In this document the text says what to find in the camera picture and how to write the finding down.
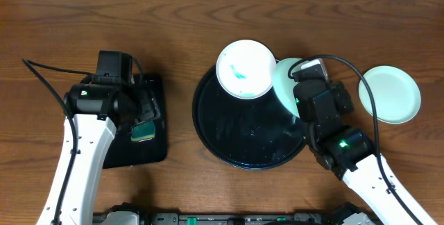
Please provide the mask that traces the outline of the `green yellow sponge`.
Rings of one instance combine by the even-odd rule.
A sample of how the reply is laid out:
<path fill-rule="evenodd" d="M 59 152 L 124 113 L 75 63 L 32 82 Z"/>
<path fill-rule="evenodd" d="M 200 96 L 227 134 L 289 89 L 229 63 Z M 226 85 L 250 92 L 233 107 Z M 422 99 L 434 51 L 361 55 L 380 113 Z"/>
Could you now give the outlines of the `green yellow sponge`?
<path fill-rule="evenodd" d="M 132 142 L 143 142 L 155 137 L 154 122 L 144 122 L 133 127 L 130 139 Z"/>

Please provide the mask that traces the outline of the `mint plate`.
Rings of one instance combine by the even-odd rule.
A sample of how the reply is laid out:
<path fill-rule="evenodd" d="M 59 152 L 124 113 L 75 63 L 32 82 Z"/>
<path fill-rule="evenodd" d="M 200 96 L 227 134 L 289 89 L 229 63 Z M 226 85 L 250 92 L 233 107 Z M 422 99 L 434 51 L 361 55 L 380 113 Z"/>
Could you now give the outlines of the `mint plate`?
<path fill-rule="evenodd" d="M 378 120 L 402 124 L 420 110 L 421 94 L 416 82 L 406 72 L 388 65 L 369 69 L 365 74 L 375 101 Z"/>
<path fill-rule="evenodd" d="M 300 117 L 293 88 L 297 85 L 293 79 L 288 77 L 290 66 L 298 62 L 300 58 L 286 58 L 277 62 L 273 72 L 273 91 L 279 102 L 294 116 Z"/>

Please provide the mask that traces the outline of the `mint plate front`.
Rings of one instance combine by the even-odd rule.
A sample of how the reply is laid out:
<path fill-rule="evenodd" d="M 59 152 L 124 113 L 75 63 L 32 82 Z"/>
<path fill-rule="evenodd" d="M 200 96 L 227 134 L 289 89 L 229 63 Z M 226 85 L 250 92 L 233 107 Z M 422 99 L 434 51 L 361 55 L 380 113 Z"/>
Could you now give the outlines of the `mint plate front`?
<path fill-rule="evenodd" d="M 388 65 L 369 69 L 365 74 L 375 101 L 378 120 L 402 124 L 420 110 L 421 94 L 416 82 L 406 72 Z"/>

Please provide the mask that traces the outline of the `white plate with stain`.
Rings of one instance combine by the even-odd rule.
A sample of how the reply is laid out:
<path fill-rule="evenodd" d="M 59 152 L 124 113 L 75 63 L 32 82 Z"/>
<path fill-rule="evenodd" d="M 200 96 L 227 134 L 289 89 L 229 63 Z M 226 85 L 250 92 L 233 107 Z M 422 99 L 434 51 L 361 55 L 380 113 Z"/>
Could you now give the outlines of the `white plate with stain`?
<path fill-rule="evenodd" d="M 216 61 L 221 87 L 238 99 L 256 99 L 273 86 L 276 60 L 271 51 L 254 40 L 237 40 L 222 50 Z"/>

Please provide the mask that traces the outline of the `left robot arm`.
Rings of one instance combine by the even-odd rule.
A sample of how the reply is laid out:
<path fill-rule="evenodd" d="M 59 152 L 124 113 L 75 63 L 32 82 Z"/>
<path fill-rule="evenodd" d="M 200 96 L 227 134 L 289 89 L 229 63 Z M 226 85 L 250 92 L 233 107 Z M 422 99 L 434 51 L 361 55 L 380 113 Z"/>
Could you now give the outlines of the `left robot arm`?
<path fill-rule="evenodd" d="M 103 169 L 157 163 L 167 156 L 162 79 L 116 83 L 89 77 L 65 95 L 64 142 L 38 224 L 92 224 Z"/>

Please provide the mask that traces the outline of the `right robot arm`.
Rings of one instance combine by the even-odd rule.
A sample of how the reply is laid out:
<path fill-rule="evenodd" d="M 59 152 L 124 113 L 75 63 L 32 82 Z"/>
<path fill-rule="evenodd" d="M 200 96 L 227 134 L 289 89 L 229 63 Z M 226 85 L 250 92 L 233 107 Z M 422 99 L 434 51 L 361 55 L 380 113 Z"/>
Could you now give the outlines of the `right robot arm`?
<path fill-rule="evenodd" d="M 342 83 L 309 79 L 293 89 L 316 161 L 358 194 L 383 224 L 434 224 L 389 167 L 376 144 L 342 116 L 354 106 Z"/>

